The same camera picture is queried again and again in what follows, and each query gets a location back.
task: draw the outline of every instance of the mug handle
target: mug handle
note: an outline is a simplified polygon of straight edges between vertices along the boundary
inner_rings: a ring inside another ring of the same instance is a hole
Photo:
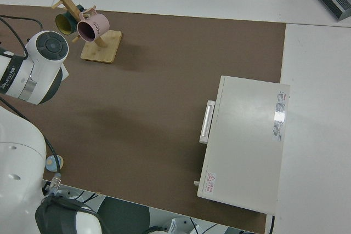
[[[87,9],[86,11],[83,11],[83,12],[80,12],[79,13],[79,18],[81,19],[81,20],[85,20],[85,18],[84,18],[84,13],[87,13],[87,12],[92,12],[92,14],[94,14],[94,15],[96,15],[97,14],[97,11],[95,10],[95,8],[96,8],[96,6],[93,6],[92,8],[89,8],[89,9]]]

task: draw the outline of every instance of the wooden base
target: wooden base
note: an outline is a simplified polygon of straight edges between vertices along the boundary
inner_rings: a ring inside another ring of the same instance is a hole
[[[81,58],[83,60],[112,63],[115,60],[121,38],[121,31],[109,30],[101,36],[107,47],[99,47],[95,42],[86,42]]]

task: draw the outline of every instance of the warning label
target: warning label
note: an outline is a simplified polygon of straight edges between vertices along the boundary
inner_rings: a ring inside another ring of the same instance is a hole
[[[207,180],[205,184],[205,193],[213,194],[214,184],[216,183],[217,175],[215,173],[207,173]]]

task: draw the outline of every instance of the label sticker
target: label sticker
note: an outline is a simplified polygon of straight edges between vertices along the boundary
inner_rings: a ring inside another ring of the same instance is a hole
[[[217,175],[215,173],[207,173],[205,193],[213,194],[214,184],[216,183],[216,177]]]
[[[274,125],[273,125],[273,140],[282,141],[284,135],[285,123],[285,108],[286,108],[286,93],[278,92],[277,102],[274,112]]]

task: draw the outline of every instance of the red warning triangle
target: red warning triangle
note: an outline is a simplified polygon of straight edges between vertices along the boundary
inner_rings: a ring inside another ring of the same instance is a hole
[[[209,173],[208,174],[208,181],[212,181],[214,179],[215,179],[215,177],[211,173]]]

